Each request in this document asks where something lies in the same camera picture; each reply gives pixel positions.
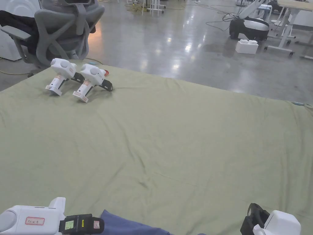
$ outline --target green bedsheet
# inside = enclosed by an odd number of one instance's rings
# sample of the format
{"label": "green bedsheet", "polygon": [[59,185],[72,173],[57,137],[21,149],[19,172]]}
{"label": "green bedsheet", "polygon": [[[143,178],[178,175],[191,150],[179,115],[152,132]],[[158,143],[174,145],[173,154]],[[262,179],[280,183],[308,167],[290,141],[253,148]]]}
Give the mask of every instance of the green bedsheet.
{"label": "green bedsheet", "polygon": [[0,92],[0,211],[104,209],[173,234],[240,235],[251,202],[313,230],[313,109],[100,66],[82,103],[47,69]]}

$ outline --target chair armrest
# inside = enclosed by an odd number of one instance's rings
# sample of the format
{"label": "chair armrest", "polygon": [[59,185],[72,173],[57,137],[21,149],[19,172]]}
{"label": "chair armrest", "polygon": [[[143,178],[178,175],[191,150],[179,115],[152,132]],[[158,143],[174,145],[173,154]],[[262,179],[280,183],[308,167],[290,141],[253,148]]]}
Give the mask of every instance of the chair armrest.
{"label": "chair armrest", "polygon": [[17,28],[14,28],[14,27],[8,26],[8,25],[3,26],[1,28],[1,31],[7,33],[12,38],[17,38],[17,39],[20,39],[23,41],[26,41],[31,36],[22,30],[19,30]]}

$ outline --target white desk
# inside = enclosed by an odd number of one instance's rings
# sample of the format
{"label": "white desk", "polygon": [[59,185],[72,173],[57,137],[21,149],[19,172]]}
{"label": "white desk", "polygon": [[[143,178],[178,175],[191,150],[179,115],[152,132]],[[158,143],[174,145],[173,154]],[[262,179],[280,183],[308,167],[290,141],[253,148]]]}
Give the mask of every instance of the white desk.
{"label": "white desk", "polygon": [[[288,11],[285,12],[282,27],[278,32],[278,36],[280,36],[283,33],[284,26],[286,24],[288,24],[288,26],[287,26],[284,34],[283,34],[283,37],[281,38],[279,46],[278,47],[277,46],[266,46],[266,47],[264,47],[264,50],[267,50],[268,48],[273,48],[273,49],[277,49],[277,50],[288,51],[289,55],[292,56],[294,51],[291,49],[283,48],[283,46],[286,42],[287,36],[290,33],[292,25],[293,25],[299,11],[300,10],[313,11],[313,3],[305,3],[305,2],[295,1],[295,0],[278,0],[277,2],[278,2],[279,6],[288,8]],[[290,14],[292,15],[292,18],[289,22],[288,18],[290,16]]]}

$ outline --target yellow cable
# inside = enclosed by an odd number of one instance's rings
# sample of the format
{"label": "yellow cable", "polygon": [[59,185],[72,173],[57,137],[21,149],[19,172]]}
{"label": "yellow cable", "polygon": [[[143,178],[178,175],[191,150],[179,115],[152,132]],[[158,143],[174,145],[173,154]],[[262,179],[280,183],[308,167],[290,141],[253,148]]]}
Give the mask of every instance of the yellow cable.
{"label": "yellow cable", "polygon": [[28,73],[7,73],[7,72],[1,71],[1,70],[0,70],[0,73],[4,73],[4,74],[8,74],[8,75],[24,75],[24,74],[28,74]]}

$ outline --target label sticker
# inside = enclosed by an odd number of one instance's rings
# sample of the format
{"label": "label sticker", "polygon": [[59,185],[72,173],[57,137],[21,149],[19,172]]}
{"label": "label sticker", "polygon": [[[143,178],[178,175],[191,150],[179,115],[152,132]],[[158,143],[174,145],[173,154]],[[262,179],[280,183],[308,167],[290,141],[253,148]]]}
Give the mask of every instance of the label sticker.
{"label": "label sticker", "polygon": [[25,224],[28,225],[43,225],[44,224],[44,218],[36,218],[36,217],[27,217]]}
{"label": "label sticker", "polygon": [[94,228],[100,228],[100,221],[94,221]]}
{"label": "label sticker", "polygon": [[74,220],[65,222],[65,230],[74,228]]}

